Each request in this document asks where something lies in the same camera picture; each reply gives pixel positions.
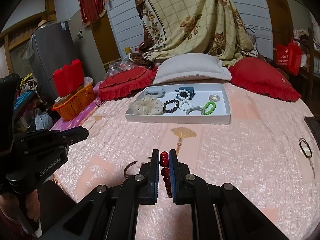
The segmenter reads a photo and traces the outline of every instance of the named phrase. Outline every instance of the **refrigerator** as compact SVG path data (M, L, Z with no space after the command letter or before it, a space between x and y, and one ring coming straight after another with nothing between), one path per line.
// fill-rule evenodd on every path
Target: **refrigerator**
M59 95L53 73L78 58L68 22L49 21L38 27L33 33L32 48L34 55L30 62L33 75L42 85L42 93L55 102Z

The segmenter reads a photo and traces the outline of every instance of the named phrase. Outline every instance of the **red pillow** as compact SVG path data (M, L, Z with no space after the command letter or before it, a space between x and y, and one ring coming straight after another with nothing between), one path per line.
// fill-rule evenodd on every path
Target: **red pillow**
M246 57L229 70L231 83L237 87L283 101L295 102L301 97L279 71L261 59Z
M99 86L100 101L123 98L133 90L145 88L152 83L156 73L156 67L153 70L136 67L108 77Z

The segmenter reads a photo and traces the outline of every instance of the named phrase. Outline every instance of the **black beaded bracelet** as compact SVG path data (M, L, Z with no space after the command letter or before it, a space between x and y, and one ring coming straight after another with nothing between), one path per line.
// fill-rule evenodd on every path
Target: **black beaded bracelet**
M176 106L173 108L173 109L165 109L167 107L168 104L171 104L171 103L176 103ZM166 101L164 104L163 104L163 111L165 113L173 113L175 111L177 111L177 109L179 108L179 101L178 100L169 100L169 101Z

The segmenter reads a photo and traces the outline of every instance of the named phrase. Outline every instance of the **metal screw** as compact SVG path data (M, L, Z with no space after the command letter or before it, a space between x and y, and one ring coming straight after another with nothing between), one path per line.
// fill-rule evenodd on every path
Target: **metal screw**
M225 185L223 185L223 187L225 188L225 190L233 190L233 185L230 183L226 183Z
M105 186L105 185L99 185L99 186L97 186L97 191L99 192L99 193L103 193L103 192L105 192L107 190L107 187Z
M144 180L144 176L142 174L138 174L138 175L134 176L134 179L136 181L142 181L142 180Z
M186 179L187 179L187 180L194 180L195 178L196 178L196 176L193 175L193 174L187 174L187 175L186 175Z

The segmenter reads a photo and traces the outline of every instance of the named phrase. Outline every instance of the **white box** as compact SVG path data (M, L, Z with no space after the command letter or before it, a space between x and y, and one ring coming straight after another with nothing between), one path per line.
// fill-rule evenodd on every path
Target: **white box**
M191 100L192 106L203 107L209 102L209 96L216 94L220 97L220 101L215 102L216 109L210 115L201 115L200 111L193 111L189 115L186 115L185 111L178 109L174 113L163 113L162 115L138 115L133 114L133 111L129 108L125 112L125 117L128 122L154 122L154 123L187 123L187 124L230 124L231 113L230 105L226 90L222 84L206 83L206 84L176 84L155 86L163 87L165 94L158 98L161 102L176 99L179 87L194 87L195 95ZM136 101L140 101L144 97L144 91L137 97ZM175 104L168 105L167 109L172 109Z

